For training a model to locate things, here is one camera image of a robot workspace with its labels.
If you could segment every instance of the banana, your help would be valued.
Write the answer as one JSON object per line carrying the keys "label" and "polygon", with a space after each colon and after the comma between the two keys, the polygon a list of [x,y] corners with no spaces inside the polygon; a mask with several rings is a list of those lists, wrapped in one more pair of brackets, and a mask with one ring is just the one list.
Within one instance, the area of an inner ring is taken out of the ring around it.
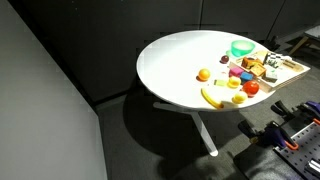
{"label": "banana", "polygon": [[203,96],[203,98],[209,103],[211,104],[213,107],[217,108],[217,109],[222,109],[224,107],[224,105],[222,104],[221,101],[217,101],[212,99],[209,94],[206,92],[205,88],[201,88],[201,94]]}

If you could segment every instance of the table leg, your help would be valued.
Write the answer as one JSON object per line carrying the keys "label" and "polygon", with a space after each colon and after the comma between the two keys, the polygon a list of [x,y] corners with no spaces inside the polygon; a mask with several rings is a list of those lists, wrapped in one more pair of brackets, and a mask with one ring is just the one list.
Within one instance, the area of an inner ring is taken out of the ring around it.
{"label": "table leg", "polygon": [[214,145],[214,143],[210,137],[210,134],[208,133],[208,130],[205,127],[205,125],[199,115],[199,112],[188,110],[185,108],[181,108],[181,107],[178,107],[178,106],[175,106],[172,104],[164,104],[164,103],[160,103],[160,102],[155,102],[153,104],[153,107],[158,108],[158,109],[164,109],[164,110],[168,110],[168,111],[179,112],[179,113],[191,115],[193,122],[196,124],[197,129],[198,129],[210,155],[211,156],[218,155],[218,150],[217,150],[216,146]]}
{"label": "table leg", "polygon": [[289,52],[289,56],[291,56],[300,46],[302,46],[309,38],[307,36],[304,36],[298,44],[296,44],[292,50]]}

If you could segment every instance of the green bowl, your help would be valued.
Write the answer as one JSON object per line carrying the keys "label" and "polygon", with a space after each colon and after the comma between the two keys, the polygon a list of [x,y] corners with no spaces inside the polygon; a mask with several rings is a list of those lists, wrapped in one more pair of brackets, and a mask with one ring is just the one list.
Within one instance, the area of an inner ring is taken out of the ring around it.
{"label": "green bowl", "polygon": [[231,53],[235,57],[247,55],[255,48],[254,43],[246,40],[237,40],[231,43]]}

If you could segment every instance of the white round table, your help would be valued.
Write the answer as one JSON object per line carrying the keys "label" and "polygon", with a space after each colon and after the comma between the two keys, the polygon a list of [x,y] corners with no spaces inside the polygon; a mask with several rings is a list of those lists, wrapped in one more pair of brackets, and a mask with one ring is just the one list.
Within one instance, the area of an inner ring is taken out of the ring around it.
{"label": "white round table", "polygon": [[[255,44],[253,52],[267,50],[259,43],[239,35],[197,30],[171,34],[152,42],[137,60],[137,73],[142,83],[155,96],[169,103],[157,102],[154,106],[192,115],[212,156],[216,156],[218,151],[198,112],[236,110],[259,103],[274,93],[259,91],[254,98],[234,104],[231,99],[241,86],[231,89],[213,84],[215,79],[228,76],[228,63],[221,64],[220,59],[230,50],[232,41],[242,39]],[[206,82],[196,79],[202,68],[209,69],[211,73]],[[223,101],[224,108],[217,110],[211,106],[202,97],[201,88],[206,88],[210,95]]]}

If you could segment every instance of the dark floor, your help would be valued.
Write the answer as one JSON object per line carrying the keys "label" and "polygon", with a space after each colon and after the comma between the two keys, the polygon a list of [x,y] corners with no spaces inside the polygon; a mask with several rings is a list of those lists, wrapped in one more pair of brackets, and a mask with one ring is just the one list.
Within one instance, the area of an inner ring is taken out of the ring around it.
{"label": "dark floor", "polygon": [[208,155],[191,117],[154,109],[156,98],[143,88],[100,105],[108,179],[246,179],[233,163],[233,157],[250,145],[237,124],[247,119],[263,129],[271,120],[282,123],[270,110],[280,99],[288,107],[320,101],[319,51],[301,48],[293,57],[312,68],[302,79],[250,108],[200,114],[218,147],[217,157]]}

